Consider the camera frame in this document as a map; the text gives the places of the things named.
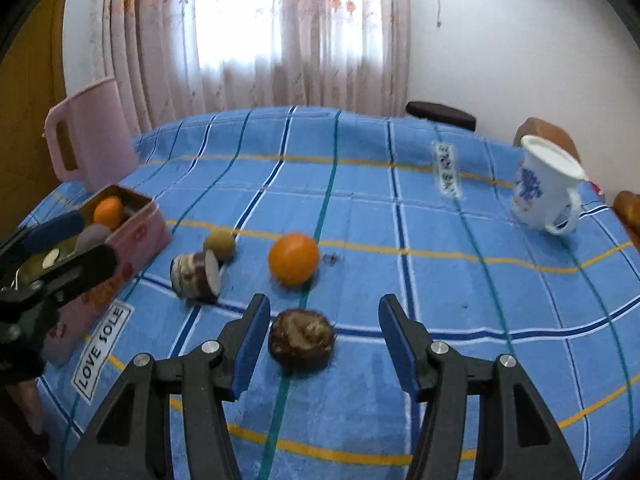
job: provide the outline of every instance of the tablecloth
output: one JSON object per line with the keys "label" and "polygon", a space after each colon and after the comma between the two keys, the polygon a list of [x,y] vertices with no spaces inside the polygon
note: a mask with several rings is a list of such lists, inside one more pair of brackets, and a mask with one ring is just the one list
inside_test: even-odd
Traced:
{"label": "tablecloth", "polygon": [[[401,391],[382,339],[378,301],[387,293],[462,354],[514,354],[584,478],[603,478],[638,430],[640,258],[590,186],[580,188],[575,233],[553,237],[510,213],[520,150],[444,124],[326,108],[197,116],[135,146],[140,166],[122,184],[153,197],[174,239],[119,295],[130,316],[91,402],[72,386],[82,345],[65,367],[47,365],[38,387],[54,471],[134,355],[191,351],[254,292],[270,298],[273,315],[299,305],[324,313],[337,341],[327,370],[293,378],[265,344],[248,391],[225,403],[245,479],[404,478],[424,406]],[[449,173],[434,170],[443,153]],[[25,222],[87,197],[81,184],[63,184]],[[223,267],[218,303],[194,306],[172,292],[169,264],[199,250],[213,226],[237,234],[238,254]],[[308,294],[281,288],[268,271],[271,244],[294,231],[315,237],[324,256]],[[171,406],[182,480],[179,397]],[[472,476],[477,428],[470,397],[461,479]]]}

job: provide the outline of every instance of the metal screw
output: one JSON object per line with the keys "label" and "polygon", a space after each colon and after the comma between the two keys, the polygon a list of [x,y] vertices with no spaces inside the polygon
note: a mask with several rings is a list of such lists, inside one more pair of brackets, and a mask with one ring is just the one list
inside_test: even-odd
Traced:
{"label": "metal screw", "polygon": [[15,341],[20,337],[22,330],[18,325],[11,325],[9,330],[7,331],[7,335],[9,336],[9,341]]}
{"label": "metal screw", "polygon": [[507,368],[513,368],[516,365],[516,358],[512,355],[501,355],[500,356],[500,364]]}
{"label": "metal screw", "polygon": [[138,354],[133,358],[133,364],[136,366],[145,366],[149,361],[151,361],[149,354]]}
{"label": "metal screw", "polygon": [[212,341],[205,341],[200,346],[200,349],[205,354],[213,354],[214,352],[217,352],[220,349],[220,343],[217,342],[217,341],[213,341],[213,340]]}
{"label": "metal screw", "polygon": [[446,354],[449,351],[449,345],[442,341],[434,341],[431,343],[431,351],[438,355]]}

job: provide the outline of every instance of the dark brown stool seat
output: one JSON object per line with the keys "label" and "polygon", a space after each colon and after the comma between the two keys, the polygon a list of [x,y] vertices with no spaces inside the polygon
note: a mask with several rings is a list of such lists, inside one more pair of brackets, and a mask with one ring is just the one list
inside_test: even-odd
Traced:
{"label": "dark brown stool seat", "polygon": [[409,115],[419,119],[451,124],[472,132],[476,130],[476,118],[457,108],[424,101],[409,101],[404,109]]}

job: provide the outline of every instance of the pitcher handle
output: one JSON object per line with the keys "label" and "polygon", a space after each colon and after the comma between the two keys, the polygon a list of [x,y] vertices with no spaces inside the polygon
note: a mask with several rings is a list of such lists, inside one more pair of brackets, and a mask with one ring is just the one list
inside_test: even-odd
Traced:
{"label": "pitcher handle", "polygon": [[580,195],[575,189],[568,189],[569,199],[571,200],[571,211],[569,212],[569,219],[562,228],[558,228],[551,222],[547,222],[545,228],[553,235],[569,234],[578,226],[578,220],[580,219],[580,213],[582,209],[582,200]]}
{"label": "pitcher handle", "polygon": [[60,144],[58,143],[58,136],[56,135],[56,129],[61,121],[66,121],[67,126],[70,127],[69,120],[67,119],[67,106],[63,101],[59,105],[54,106],[44,121],[44,134],[47,138],[47,145],[49,146],[49,155],[51,156],[51,163],[53,165],[53,171],[56,173],[56,177],[60,182],[69,182],[72,180],[81,180],[82,173],[80,169],[69,171],[65,168],[65,163],[62,159],[62,152],[60,151]]}

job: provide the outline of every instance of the curtain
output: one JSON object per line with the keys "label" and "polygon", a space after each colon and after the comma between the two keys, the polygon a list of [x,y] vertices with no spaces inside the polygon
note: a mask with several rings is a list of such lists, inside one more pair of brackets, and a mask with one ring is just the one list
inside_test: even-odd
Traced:
{"label": "curtain", "polygon": [[232,108],[402,113],[408,0],[92,0],[92,66],[132,128]]}

